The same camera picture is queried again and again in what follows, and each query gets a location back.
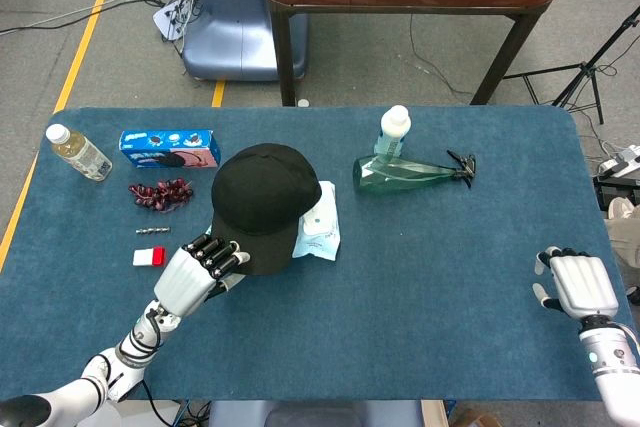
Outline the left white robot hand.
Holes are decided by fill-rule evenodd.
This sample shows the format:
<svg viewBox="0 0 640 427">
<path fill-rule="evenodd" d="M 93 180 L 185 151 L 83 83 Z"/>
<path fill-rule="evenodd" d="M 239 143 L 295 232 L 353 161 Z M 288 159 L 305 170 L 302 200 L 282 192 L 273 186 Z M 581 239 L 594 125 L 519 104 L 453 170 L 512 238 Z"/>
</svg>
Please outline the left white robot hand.
<svg viewBox="0 0 640 427">
<path fill-rule="evenodd" d="M 250 260 L 236 241 L 205 232 L 171 257 L 154 286 L 155 299 L 168 314 L 186 317 L 242 281 L 239 268 Z"/>
</svg>

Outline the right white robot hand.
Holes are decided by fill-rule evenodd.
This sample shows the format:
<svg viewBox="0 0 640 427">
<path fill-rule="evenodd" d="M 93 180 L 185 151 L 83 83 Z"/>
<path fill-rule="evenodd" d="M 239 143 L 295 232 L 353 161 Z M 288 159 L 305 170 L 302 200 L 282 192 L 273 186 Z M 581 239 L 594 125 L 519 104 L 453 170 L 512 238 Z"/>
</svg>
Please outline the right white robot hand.
<svg viewBox="0 0 640 427">
<path fill-rule="evenodd" d="M 571 248 L 550 246 L 536 255 L 534 272 L 549 272 L 556 288 L 552 297 L 540 283 L 532 285 L 538 302 L 546 309 L 565 313 L 572 319 L 591 316 L 612 319 L 619 303 L 605 265 L 600 258 Z"/>
</svg>

